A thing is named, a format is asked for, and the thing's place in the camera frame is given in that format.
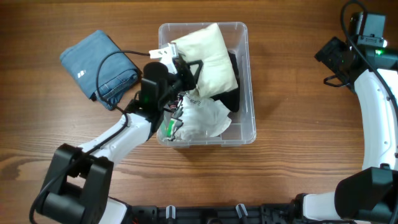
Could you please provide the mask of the clear plastic storage bin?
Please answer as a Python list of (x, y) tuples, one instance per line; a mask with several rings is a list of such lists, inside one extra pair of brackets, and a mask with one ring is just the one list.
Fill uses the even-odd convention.
[(239, 111), (229, 114), (231, 124), (220, 135), (193, 139), (191, 141), (167, 141), (165, 139), (165, 127), (169, 124), (170, 118), (170, 114), (166, 113), (164, 122), (157, 132), (157, 140), (161, 145), (172, 148), (203, 145), (233, 147), (250, 144), (256, 139), (248, 28), (242, 22), (220, 22), (218, 25), (226, 48), (234, 54), (237, 62), (240, 87)]

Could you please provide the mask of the black garment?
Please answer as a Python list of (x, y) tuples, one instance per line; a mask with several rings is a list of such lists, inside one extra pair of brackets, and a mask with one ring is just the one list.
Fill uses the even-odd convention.
[(227, 91), (224, 93), (220, 93), (218, 95), (212, 96), (211, 98), (215, 101), (220, 100), (227, 109), (231, 112), (238, 112), (239, 111), (239, 102), (240, 102), (240, 79), (239, 79), (239, 70), (238, 64), (236, 61), (235, 54), (228, 52), (229, 59), (232, 64), (232, 68), (234, 71), (235, 79), (238, 84), (238, 87), (234, 90)]

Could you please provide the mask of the cream cloth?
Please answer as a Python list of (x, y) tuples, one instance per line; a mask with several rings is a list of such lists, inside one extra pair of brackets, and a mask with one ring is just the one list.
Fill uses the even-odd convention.
[(194, 95), (209, 98), (238, 88), (223, 35), (217, 23), (172, 41), (186, 62), (201, 60), (203, 66)]

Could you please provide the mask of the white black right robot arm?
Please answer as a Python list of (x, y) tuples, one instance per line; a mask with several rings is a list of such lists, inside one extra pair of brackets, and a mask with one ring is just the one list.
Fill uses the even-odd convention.
[(289, 223), (397, 223), (397, 51), (353, 47), (333, 37), (315, 58), (359, 100), (364, 131), (361, 172), (323, 194), (300, 194)]

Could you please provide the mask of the white printed t-shirt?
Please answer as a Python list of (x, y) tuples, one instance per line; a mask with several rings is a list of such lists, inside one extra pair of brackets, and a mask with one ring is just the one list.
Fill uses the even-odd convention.
[(230, 126), (229, 113), (230, 110), (220, 100), (186, 93), (166, 125), (165, 138), (169, 141), (192, 141), (217, 137)]

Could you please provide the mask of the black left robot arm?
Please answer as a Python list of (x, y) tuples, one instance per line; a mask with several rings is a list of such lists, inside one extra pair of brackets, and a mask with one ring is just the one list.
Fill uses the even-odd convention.
[(39, 213), (59, 223), (124, 223), (128, 205), (109, 197), (114, 167), (160, 127), (165, 106), (182, 91), (196, 87), (201, 60), (173, 59), (168, 66), (144, 67), (141, 90), (122, 111), (121, 119), (94, 140), (55, 151), (29, 220)]

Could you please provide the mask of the blue jeans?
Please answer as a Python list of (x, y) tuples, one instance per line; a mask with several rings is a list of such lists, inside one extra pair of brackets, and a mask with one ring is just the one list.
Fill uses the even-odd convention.
[(67, 48), (60, 61), (85, 96), (113, 110), (141, 71), (102, 30)]

